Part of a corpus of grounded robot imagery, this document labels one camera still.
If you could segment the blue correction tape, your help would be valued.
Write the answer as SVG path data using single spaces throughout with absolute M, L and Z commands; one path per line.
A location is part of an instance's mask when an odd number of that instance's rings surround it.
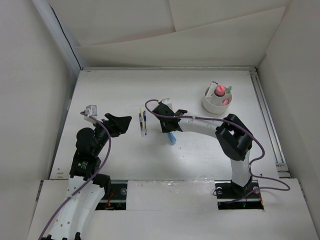
M 176 144 L 177 139 L 175 138 L 174 134 L 172 132 L 167 133 L 168 139 L 170 141 L 170 144 L 173 146 Z

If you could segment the yellow highlighter pen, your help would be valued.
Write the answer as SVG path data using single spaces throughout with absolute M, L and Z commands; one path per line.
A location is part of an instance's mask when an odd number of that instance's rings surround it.
M 147 126 L 146 126 L 146 111 L 143 107 L 139 109 L 139 121 L 140 121 L 140 131 L 141 136 L 144 137 L 147 135 Z

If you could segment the blue gel pen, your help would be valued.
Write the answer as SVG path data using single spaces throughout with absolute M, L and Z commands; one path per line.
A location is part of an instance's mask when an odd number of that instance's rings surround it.
M 146 111 L 143 111 L 143 129 L 144 129 L 144 135 L 147 135 L 147 116 Z

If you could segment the pink correction tape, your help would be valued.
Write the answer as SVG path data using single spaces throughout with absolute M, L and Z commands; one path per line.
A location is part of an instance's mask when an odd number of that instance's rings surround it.
M 223 102 L 222 102 L 222 105 L 223 106 L 227 106 L 229 104 L 229 100 L 228 99 L 225 99 Z

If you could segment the green correction tape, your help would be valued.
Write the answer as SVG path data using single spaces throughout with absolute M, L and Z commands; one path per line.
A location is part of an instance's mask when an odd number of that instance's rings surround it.
M 226 94 L 230 94 L 231 91 L 232 91 L 232 89 L 233 89 L 232 86 L 227 87 L 227 88 L 225 89 L 225 93 L 226 93 Z

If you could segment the purple gel pen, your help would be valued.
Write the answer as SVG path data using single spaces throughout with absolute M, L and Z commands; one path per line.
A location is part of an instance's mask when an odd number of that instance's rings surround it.
M 141 113 L 138 114 L 138 117 L 139 117 L 139 125 L 140 125 L 140 134 L 141 134 L 141 137 L 143 137 L 144 136 L 144 127 L 143 127 L 143 118 L 142 118 Z

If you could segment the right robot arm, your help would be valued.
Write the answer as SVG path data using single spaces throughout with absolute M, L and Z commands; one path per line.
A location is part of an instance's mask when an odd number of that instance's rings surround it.
M 210 136 L 218 140 L 223 153 L 231 163 L 231 194 L 232 198 L 240 198 L 249 192 L 252 176 L 249 172 L 249 157 L 252 148 L 251 133 L 239 118 L 229 114 L 227 118 L 208 120 L 195 116 L 187 110 L 173 112 L 170 107 L 159 102 L 151 111 L 160 121 L 163 133 L 193 132 Z

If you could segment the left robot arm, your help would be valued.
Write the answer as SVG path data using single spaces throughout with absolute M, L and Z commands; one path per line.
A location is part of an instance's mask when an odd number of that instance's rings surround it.
M 110 176 L 100 173 L 107 161 L 99 154 L 105 145 L 112 146 L 112 138 L 127 132 L 132 117 L 107 113 L 100 120 L 88 109 L 81 115 L 94 128 L 77 132 L 65 200 L 48 220 L 39 236 L 41 240 L 80 240 L 100 200 L 112 191 Z

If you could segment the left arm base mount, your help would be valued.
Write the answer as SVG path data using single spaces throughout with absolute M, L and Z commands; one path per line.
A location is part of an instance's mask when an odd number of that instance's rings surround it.
M 124 211 L 127 206 L 128 180 L 110 180 L 107 192 L 97 204 L 96 211 Z

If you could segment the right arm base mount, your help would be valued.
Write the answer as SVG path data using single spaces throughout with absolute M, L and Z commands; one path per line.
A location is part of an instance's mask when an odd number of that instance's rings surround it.
M 215 182 L 215 189 L 212 194 L 217 198 L 219 210 L 263 210 L 264 206 L 260 193 L 251 193 L 239 201 L 229 203 L 246 196 L 255 187 L 259 187 L 257 180 L 253 180 L 244 188 L 236 186 L 230 180 L 220 180 Z

